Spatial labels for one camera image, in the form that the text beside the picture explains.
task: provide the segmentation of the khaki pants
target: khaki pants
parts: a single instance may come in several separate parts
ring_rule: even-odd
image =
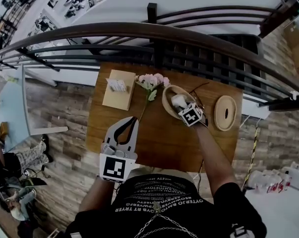
[[[142,167],[131,170],[128,179],[143,175],[150,175],[150,174],[161,174],[161,175],[168,175],[173,177],[180,177],[184,178],[192,183],[194,183],[194,179],[187,173],[182,172],[175,169],[159,169],[159,168],[152,168],[152,167]]]

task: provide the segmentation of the wooden floor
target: wooden floor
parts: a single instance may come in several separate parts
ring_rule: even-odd
[[[291,51],[281,33],[275,31],[263,40],[265,58],[296,75]],[[4,83],[0,78],[0,90]],[[81,85],[59,83],[53,88],[27,82],[28,111],[34,126],[69,127],[67,132],[50,135],[50,152],[55,161],[46,169],[46,175],[50,176],[45,178],[48,186],[38,189],[36,204],[48,214],[42,222],[48,233],[55,228],[64,230],[74,220],[81,200],[99,172],[99,156],[85,148],[93,91],[93,87]],[[256,123],[257,119],[250,118],[240,129],[233,160],[240,184],[252,154]],[[259,122],[259,128],[254,169],[279,169],[292,161],[299,163],[299,112],[271,113],[268,119]],[[38,142],[38,137],[32,137],[19,147],[34,146]],[[202,175],[200,194],[212,201],[205,175]]]

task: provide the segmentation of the silver chain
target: silver chain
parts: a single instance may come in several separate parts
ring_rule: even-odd
[[[194,237],[194,238],[198,238],[195,234],[191,233],[190,231],[188,231],[186,228],[182,227],[180,224],[178,224],[176,221],[173,221],[172,219],[168,218],[168,217],[165,217],[165,216],[162,216],[159,214],[160,212],[160,204],[157,203],[157,202],[154,202],[154,210],[156,212],[156,214],[145,224],[144,227],[141,228],[141,230],[139,231],[139,233],[134,237],[134,238],[138,238],[139,235],[145,230],[145,228],[157,217],[162,217],[163,219],[165,220],[168,220],[170,221],[171,223],[173,223],[174,225],[178,226],[179,228],[159,228],[159,229],[156,229],[154,231],[150,231],[148,232],[147,234],[143,235],[141,238],[143,237],[146,237],[154,232],[157,232],[157,231],[161,231],[161,230],[167,230],[167,229],[173,229],[173,230],[179,230],[179,231],[182,231],[182,232],[186,232],[188,233],[191,237]]]

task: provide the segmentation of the brown cardboard box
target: brown cardboard box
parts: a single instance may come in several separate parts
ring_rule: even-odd
[[[299,74],[299,27],[291,23],[284,29],[284,33],[288,46],[292,50],[295,67]]]

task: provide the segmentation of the white table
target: white table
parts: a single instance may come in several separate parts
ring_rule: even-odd
[[[8,136],[5,138],[5,152],[29,136],[67,131],[68,127],[31,128],[27,112],[25,92],[25,70],[16,70],[18,82],[8,81],[0,93],[0,124],[8,122]]]

